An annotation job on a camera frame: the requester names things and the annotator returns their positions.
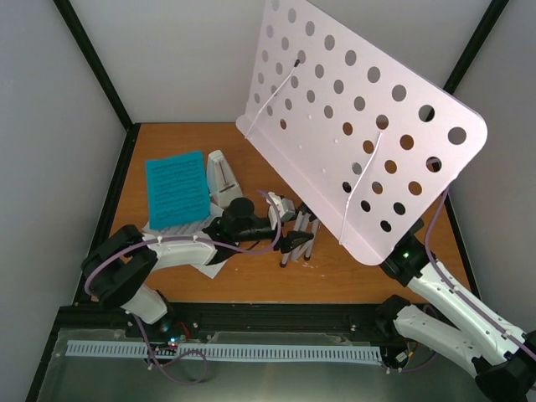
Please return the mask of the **white sheet music page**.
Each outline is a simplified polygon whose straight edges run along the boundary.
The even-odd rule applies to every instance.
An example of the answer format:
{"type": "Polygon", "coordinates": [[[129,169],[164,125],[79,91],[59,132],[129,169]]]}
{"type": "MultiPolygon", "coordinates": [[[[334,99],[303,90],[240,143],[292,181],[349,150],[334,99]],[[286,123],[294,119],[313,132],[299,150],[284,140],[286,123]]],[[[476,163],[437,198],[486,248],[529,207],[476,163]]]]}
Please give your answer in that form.
{"type": "Polygon", "coordinates": [[[207,229],[209,224],[219,218],[222,213],[223,210],[219,206],[210,204],[209,217],[190,224],[181,224],[164,229],[150,229],[149,223],[146,223],[142,228],[144,240],[152,240],[157,237],[162,237],[163,239],[173,236],[187,237],[187,241],[174,240],[161,245],[150,245],[150,248],[157,252],[158,257],[158,262],[153,270],[158,271],[164,268],[190,265],[208,278],[214,279],[225,262],[210,265],[209,262],[216,255],[215,246],[205,243],[193,243],[192,239],[193,237],[197,237],[198,240],[201,238],[208,239],[209,236],[203,232],[203,229],[207,229]]]}

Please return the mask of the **white metronome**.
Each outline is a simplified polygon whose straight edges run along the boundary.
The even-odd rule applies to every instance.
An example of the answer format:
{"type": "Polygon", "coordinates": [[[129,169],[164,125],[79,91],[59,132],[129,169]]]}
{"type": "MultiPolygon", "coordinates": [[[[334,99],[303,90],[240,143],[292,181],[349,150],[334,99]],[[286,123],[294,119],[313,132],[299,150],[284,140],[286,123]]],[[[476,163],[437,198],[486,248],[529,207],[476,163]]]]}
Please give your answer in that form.
{"type": "Polygon", "coordinates": [[[209,195],[220,208],[227,208],[233,200],[244,196],[233,170],[220,150],[208,155],[206,173],[209,195]]]}

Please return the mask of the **blue sheet music page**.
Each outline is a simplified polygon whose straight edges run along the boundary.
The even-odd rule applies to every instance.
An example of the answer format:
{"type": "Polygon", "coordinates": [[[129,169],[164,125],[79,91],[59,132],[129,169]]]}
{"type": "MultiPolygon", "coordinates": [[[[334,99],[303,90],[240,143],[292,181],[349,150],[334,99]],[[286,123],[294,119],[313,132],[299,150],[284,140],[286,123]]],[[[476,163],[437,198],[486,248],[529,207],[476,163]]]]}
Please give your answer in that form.
{"type": "Polygon", "coordinates": [[[153,230],[206,219],[209,187],[201,151],[145,162],[149,228],[153,230]]]}

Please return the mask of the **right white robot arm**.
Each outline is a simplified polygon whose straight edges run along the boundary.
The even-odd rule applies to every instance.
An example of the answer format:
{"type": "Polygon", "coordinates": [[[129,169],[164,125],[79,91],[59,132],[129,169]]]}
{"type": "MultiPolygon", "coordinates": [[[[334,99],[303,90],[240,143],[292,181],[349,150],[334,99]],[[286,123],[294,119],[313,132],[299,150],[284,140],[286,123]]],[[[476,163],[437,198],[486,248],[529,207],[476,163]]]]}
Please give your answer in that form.
{"type": "Polygon", "coordinates": [[[400,285],[425,298],[435,318],[393,295],[376,310],[387,338],[414,340],[469,373],[491,401],[525,401],[535,385],[535,334],[502,318],[466,289],[415,236],[417,221],[381,264],[400,285]]]}

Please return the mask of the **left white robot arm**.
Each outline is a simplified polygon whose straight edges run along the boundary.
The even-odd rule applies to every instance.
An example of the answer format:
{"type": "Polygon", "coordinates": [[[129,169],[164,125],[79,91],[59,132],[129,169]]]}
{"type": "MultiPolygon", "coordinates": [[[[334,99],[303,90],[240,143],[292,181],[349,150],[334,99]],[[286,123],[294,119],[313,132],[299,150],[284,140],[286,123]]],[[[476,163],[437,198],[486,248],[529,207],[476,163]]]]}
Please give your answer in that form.
{"type": "Polygon", "coordinates": [[[242,244],[248,242],[266,240],[267,251],[287,256],[314,241],[313,231],[283,230],[286,222],[303,215],[290,199],[274,193],[265,197],[269,204],[265,217],[257,216],[254,204],[240,197],[196,231],[154,235],[133,224],[123,226],[82,262],[85,292],[102,309],[120,308],[136,316],[154,336],[167,336],[179,320],[162,293],[146,285],[150,273],[181,265],[218,269],[232,256],[244,254],[242,244]]]}

